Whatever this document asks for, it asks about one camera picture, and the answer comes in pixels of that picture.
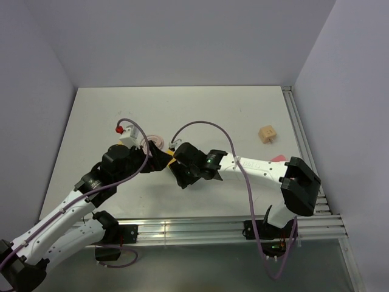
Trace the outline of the yellow cube socket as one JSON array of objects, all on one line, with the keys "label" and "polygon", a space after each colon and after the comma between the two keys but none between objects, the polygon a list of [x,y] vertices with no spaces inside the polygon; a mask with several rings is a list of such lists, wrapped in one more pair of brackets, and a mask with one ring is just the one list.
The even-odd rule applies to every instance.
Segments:
[{"label": "yellow cube socket", "polygon": [[171,165],[172,163],[174,163],[176,161],[176,159],[174,158],[174,150],[170,150],[168,149],[166,151],[167,154],[169,154],[171,156],[171,160],[170,162],[168,163],[168,165]]}]

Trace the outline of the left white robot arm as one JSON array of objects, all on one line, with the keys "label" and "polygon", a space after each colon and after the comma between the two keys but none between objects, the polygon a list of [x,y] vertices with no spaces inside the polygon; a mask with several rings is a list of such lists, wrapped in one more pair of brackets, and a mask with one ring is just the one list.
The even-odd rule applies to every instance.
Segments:
[{"label": "left white robot arm", "polygon": [[49,215],[12,241],[1,240],[1,275],[13,291],[33,291],[56,260],[84,246],[116,240],[118,221],[95,209],[116,193],[118,185],[138,173],[162,171],[172,158],[153,142],[147,150],[122,144],[109,147]]}]

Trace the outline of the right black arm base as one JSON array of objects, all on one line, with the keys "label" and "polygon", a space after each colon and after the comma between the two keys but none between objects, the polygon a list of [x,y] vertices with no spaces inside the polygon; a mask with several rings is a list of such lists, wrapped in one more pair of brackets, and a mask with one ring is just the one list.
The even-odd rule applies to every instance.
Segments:
[{"label": "right black arm base", "polygon": [[277,228],[264,220],[256,220],[260,238],[260,256],[263,260],[282,259],[290,251],[298,237],[297,219],[290,220],[285,227]]}]

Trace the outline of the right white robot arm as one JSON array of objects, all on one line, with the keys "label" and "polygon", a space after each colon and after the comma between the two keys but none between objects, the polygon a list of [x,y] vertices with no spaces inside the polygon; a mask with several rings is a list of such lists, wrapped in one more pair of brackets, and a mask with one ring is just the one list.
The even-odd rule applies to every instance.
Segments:
[{"label": "right white robot arm", "polygon": [[277,204],[267,209],[263,230],[278,236],[294,217],[311,217],[315,213],[321,186],[320,178],[298,157],[289,161],[260,161],[240,158],[223,150],[207,154],[188,142],[173,152],[169,169],[182,189],[204,180],[234,180],[270,187],[279,192]]}]

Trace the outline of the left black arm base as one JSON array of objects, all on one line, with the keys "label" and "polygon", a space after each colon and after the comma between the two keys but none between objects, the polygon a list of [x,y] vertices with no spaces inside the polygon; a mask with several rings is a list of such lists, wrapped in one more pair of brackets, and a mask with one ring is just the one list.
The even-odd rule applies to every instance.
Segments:
[{"label": "left black arm base", "polygon": [[96,261],[103,263],[118,261],[124,253],[122,248],[137,242],[138,229],[136,224],[119,224],[108,228],[95,247]]}]

